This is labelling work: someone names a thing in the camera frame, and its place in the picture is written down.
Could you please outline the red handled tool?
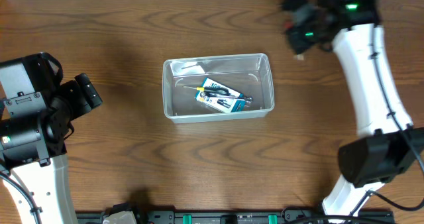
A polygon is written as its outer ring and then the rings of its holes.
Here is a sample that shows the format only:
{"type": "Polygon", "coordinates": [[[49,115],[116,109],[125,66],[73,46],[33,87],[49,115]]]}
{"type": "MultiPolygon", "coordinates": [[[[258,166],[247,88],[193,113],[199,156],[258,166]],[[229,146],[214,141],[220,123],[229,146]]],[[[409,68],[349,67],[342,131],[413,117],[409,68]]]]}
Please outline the red handled tool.
{"type": "Polygon", "coordinates": [[[296,59],[302,60],[303,52],[307,44],[302,39],[302,34],[299,28],[297,28],[291,21],[284,23],[285,36],[287,38],[290,48],[293,50],[296,59]]]}

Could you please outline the silver ring wrench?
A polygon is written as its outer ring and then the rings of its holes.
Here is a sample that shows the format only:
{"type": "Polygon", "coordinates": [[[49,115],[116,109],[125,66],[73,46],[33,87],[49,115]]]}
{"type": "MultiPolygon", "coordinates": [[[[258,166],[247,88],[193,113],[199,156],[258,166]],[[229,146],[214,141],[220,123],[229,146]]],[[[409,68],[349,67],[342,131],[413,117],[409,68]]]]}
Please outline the silver ring wrench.
{"type": "Polygon", "coordinates": [[[241,101],[245,101],[245,102],[247,102],[247,103],[251,103],[251,102],[253,102],[253,98],[251,98],[251,97],[244,97],[244,96],[236,97],[236,96],[219,95],[219,94],[214,94],[214,93],[204,93],[204,92],[201,92],[199,95],[200,95],[200,97],[201,97],[201,98],[206,98],[206,97],[208,97],[208,98],[216,98],[216,99],[233,99],[233,100],[241,100],[241,101]]]}

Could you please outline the black yellow screwdriver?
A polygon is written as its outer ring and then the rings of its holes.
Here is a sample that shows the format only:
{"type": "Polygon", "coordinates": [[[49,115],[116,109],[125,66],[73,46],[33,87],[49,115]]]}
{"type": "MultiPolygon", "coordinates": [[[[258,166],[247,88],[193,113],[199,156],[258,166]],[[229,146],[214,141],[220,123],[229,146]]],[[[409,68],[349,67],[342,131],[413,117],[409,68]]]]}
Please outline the black yellow screwdriver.
{"type": "Polygon", "coordinates": [[[194,87],[194,86],[184,86],[184,88],[195,89],[197,91],[205,93],[214,93],[219,95],[230,95],[229,90],[221,87],[194,87]]]}

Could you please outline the blue white product box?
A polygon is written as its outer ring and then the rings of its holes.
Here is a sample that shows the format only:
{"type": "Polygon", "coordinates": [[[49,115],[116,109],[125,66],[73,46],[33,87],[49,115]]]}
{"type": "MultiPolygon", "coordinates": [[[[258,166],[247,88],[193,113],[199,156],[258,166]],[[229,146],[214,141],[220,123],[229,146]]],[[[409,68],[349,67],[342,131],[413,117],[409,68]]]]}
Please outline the blue white product box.
{"type": "MultiPolygon", "coordinates": [[[[238,92],[226,85],[223,85],[222,83],[216,82],[215,80],[212,80],[211,78],[205,78],[201,85],[196,85],[194,87],[221,87],[221,88],[226,88],[229,90],[230,95],[228,96],[246,97],[243,93],[238,92]]],[[[195,93],[196,101],[210,108],[216,109],[222,113],[234,113],[234,112],[242,111],[244,109],[244,106],[247,104],[247,102],[241,101],[241,100],[216,99],[216,98],[208,98],[208,97],[201,98],[199,95],[200,93],[201,91],[196,90],[196,93],[195,93]]]]}

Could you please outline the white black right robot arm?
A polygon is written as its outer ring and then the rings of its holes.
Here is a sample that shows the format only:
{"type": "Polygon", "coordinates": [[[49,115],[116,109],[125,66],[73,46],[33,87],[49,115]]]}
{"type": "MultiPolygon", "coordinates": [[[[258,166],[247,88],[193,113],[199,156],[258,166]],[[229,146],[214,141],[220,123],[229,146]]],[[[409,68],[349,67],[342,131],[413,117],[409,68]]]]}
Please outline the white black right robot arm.
{"type": "Polygon", "coordinates": [[[358,139],[339,148],[341,175],[311,223],[383,223],[361,215],[380,188],[423,163],[423,129],[414,126],[398,95],[384,44],[377,0],[283,0],[285,35],[297,56],[313,46],[334,53],[344,72],[358,139]]]}

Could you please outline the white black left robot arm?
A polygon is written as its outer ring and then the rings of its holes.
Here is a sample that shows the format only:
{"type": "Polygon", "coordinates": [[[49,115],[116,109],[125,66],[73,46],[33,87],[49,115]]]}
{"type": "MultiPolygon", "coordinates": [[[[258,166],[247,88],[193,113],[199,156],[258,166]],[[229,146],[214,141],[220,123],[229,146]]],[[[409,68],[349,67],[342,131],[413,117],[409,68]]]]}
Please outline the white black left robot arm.
{"type": "Polygon", "coordinates": [[[23,223],[77,223],[64,141],[103,101],[86,74],[62,82],[47,52],[1,63],[1,179],[23,223]]]}

